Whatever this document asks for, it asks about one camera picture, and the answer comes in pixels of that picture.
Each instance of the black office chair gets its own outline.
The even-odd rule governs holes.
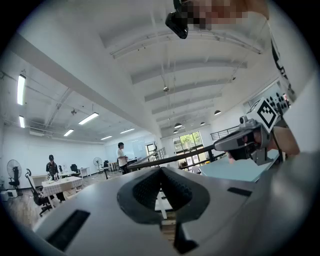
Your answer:
[[[11,177],[9,177],[9,179],[9,184],[13,186],[15,190],[18,190],[18,186],[20,185],[18,167],[13,167],[13,181]]]
[[[34,186],[32,185],[32,182],[30,180],[30,176],[31,176],[31,171],[29,169],[26,169],[28,172],[25,174],[25,177],[28,179],[30,186],[31,186],[31,192],[33,194],[33,201],[35,202],[35,204],[37,206],[43,206],[41,207],[41,212],[39,213],[40,217],[42,217],[42,214],[48,210],[50,211],[50,209],[52,209],[52,206],[49,203],[49,199],[47,197],[42,197],[41,194],[39,192],[36,191],[36,189],[34,188]]]
[[[72,174],[71,176],[74,176],[74,177],[79,177],[80,176],[80,172],[78,171],[78,167],[76,164],[71,164],[70,166],[71,168],[71,171],[75,172],[75,174]]]

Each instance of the white shirt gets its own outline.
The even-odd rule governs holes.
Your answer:
[[[119,167],[125,166],[127,164],[127,159],[126,158],[119,158],[119,157],[124,157],[124,156],[125,156],[125,154],[122,151],[122,149],[118,148],[117,151],[116,151],[116,157],[119,160]]]
[[[283,118],[301,152],[320,149],[320,72],[315,58],[296,25],[271,2],[269,27],[280,62],[296,100]]]

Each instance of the railing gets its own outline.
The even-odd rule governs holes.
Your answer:
[[[217,141],[217,140],[227,136],[228,134],[233,133],[234,131],[236,131],[238,129],[239,129],[239,125],[231,127],[229,129],[220,130],[220,131],[211,133],[210,135],[211,135],[211,138],[212,138],[213,141]]]
[[[153,161],[164,159],[165,157],[166,157],[166,149],[163,147],[163,148],[159,149],[158,151],[148,155],[147,157],[142,158],[139,161],[128,165],[128,169],[130,169],[129,167],[132,165],[137,165],[137,164],[141,164],[141,163],[145,163],[145,162],[153,162]]]
[[[127,168],[129,170],[132,170],[132,171],[137,171],[137,170],[140,170],[141,168],[159,166],[159,165],[175,162],[175,161],[178,161],[178,160],[181,160],[181,159],[185,159],[185,158],[192,157],[192,156],[195,156],[195,155],[198,155],[198,154],[201,154],[201,153],[208,152],[209,159],[206,159],[204,161],[200,161],[200,162],[197,162],[195,164],[191,164],[191,165],[183,166],[183,167],[179,168],[179,169],[187,169],[187,168],[189,168],[191,166],[196,166],[196,165],[199,165],[199,164],[203,164],[203,163],[208,162],[208,161],[209,162],[213,162],[213,161],[217,160],[217,158],[219,158],[219,157],[221,157],[221,156],[223,156],[225,154],[225,153],[222,153],[222,154],[214,156],[212,154],[212,150],[213,149],[214,149],[214,145],[210,145],[210,146],[206,146],[206,147],[200,148],[198,150],[195,150],[195,151],[192,151],[192,152],[189,152],[189,153],[176,155],[176,156],[172,156],[172,157],[168,157],[168,158],[157,159],[157,160],[154,160],[154,161],[147,161],[148,159],[150,159],[151,156],[153,156],[153,155],[155,155],[155,154],[157,154],[159,152],[159,151],[157,151],[157,152],[153,153],[152,155],[149,155],[146,158],[141,159],[140,161],[129,165]]]

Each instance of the person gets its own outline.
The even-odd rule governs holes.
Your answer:
[[[55,175],[57,176],[57,178],[59,179],[59,173],[58,173],[58,166],[54,161],[54,156],[51,154],[49,155],[49,162],[46,164],[45,170],[47,173],[49,173],[52,177],[52,180],[55,180]],[[65,196],[64,193],[60,192],[56,194],[56,197],[60,200],[60,203],[62,201],[65,201]],[[50,195],[50,199],[54,199],[55,197],[53,195]]]
[[[127,168],[128,166],[128,157],[124,154],[123,149],[125,148],[125,145],[122,142],[118,143],[118,149],[116,151],[116,156],[119,161],[119,167],[122,170],[122,175],[128,174],[129,170]]]
[[[212,24],[234,24],[236,19],[247,17],[248,12],[265,17],[281,86],[293,103],[283,116],[289,128],[274,128],[279,147],[288,155],[320,150],[320,122],[314,120],[320,117],[319,66],[287,15],[268,0],[181,0],[181,4],[188,23],[201,29],[210,30]],[[257,143],[261,141],[258,134],[254,138]],[[273,148],[272,139],[268,150]]]

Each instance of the camera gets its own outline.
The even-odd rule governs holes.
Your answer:
[[[165,24],[179,38],[186,39],[188,36],[188,19],[182,15],[181,0],[173,0],[174,9],[176,12],[170,12],[166,17]]]

